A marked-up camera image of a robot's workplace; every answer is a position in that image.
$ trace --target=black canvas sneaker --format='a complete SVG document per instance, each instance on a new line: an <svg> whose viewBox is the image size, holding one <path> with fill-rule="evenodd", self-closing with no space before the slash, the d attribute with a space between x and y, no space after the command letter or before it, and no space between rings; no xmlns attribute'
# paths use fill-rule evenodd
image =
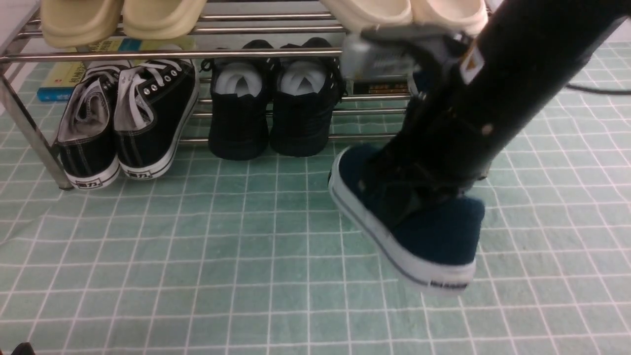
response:
<svg viewBox="0 0 631 355"><path fill-rule="evenodd" d="M74 87L57 130L59 156L75 188L111 184L120 173L114 145L118 79L127 61L93 62Z"/></svg>
<svg viewBox="0 0 631 355"><path fill-rule="evenodd" d="M244 49L272 49L265 40L253 40ZM278 60L207 59L202 70L212 71L210 95L213 119L208 147L217 157L249 160L265 151L269 142L266 109L273 93Z"/></svg>
<svg viewBox="0 0 631 355"><path fill-rule="evenodd" d="M171 166L198 100L198 75L192 61L184 59L155 59L121 73L114 131L127 176L155 179Z"/></svg>
<svg viewBox="0 0 631 355"><path fill-rule="evenodd" d="M283 48L330 48L322 38L312 38L302 46ZM274 94L274 121L269 145L292 157L318 154L329 140L329 127L335 105L346 91L335 57L290 58L281 61Z"/></svg>

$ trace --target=warning label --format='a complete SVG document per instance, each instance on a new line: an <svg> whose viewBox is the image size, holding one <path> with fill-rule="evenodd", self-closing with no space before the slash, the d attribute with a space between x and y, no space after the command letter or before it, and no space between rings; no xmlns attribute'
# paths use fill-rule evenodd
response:
<svg viewBox="0 0 631 355"><path fill-rule="evenodd" d="M484 57L477 45L472 45L460 65L460 74L465 84L469 85L484 68Z"/></svg>

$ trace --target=white insole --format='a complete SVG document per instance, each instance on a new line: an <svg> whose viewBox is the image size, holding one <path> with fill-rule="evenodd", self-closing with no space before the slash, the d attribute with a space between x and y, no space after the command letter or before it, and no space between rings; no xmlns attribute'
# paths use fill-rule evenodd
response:
<svg viewBox="0 0 631 355"><path fill-rule="evenodd" d="M215 83L215 92L220 95L237 94L238 97L257 97L263 89L263 80L255 67L249 63L226 65Z"/></svg>
<svg viewBox="0 0 631 355"><path fill-rule="evenodd" d="M310 61L291 63L280 81L280 91L293 96L316 93L326 81L326 68Z"/></svg>

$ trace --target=white rubber sole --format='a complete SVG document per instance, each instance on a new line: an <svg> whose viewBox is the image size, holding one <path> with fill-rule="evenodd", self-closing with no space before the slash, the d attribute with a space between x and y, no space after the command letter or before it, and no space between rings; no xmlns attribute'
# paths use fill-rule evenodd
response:
<svg viewBox="0 0 631 355"><path fill-rule="evenodd" d="M114 160L107 167L106 170L100 174L90 177L76 177L66 173L66 176L70 180L70 183L74 188L79 190L98 190L110 186L121 173L121 165L118 157L114 157Z"/></svg>
<svg viewBox="0 0 631 355"><path fill-rule="evenodd" d="M339 175L341 152L333 163L329 192L338 206L365 236L375 243L397 273L421 292L457 296L473 280L476 263L463 266L439 265L423 260L402 247L388 229L367 210Z"/></svg>
<svg viewBox="0 0 631 355"><path fill-rule="evenodd" d="M175 158L175 153L177 151L178 143L180 142L180 137L182 136L182 130L184 130L184 125L191 118L193 114L193 108L195 104L197 104L199 98L199 73L197 68L195 68L195 89L191 94L191 99L186 105L186 110L184 111L184 119L180 120L179 125L177 126L177 131L175 132L175 136L171 141L171 146L169 146L167 153L157 162L152 165L148 165L146 167L129 167L121 163L121 167L125 175L127 175L130 179L134 180L152 180L159 178L164 175L171 165L173 164L173 159Z"/></svg>

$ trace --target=slipper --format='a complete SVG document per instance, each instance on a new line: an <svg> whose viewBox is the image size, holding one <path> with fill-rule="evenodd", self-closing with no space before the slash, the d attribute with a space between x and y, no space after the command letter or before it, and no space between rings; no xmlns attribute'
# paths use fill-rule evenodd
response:
<svg viewBox="0 0 631 355"><path fill-rule="evenodd" d="M55 48L102 41L116 31L122 4L123 0L42 0L44 40Z"/></svg>
<svg viewBox="0 0 631 355"><path fill-rule="evenodd" d="M475 36L488 22L484 0L411 0L416 22L434 22Z"/></svg>
<svg viewBox="0 0 631 355"><path fill-rule="evenodd" d="M410 0L320 0L351 32L373 25L405 25L412 22Z"/></svg>
<svg viewBox="0 0 631 355"><path fill-rule="evenodd" d="M174 39L195 27L204 5L206 0L126 0L123 30L137 39Z"/></svg>

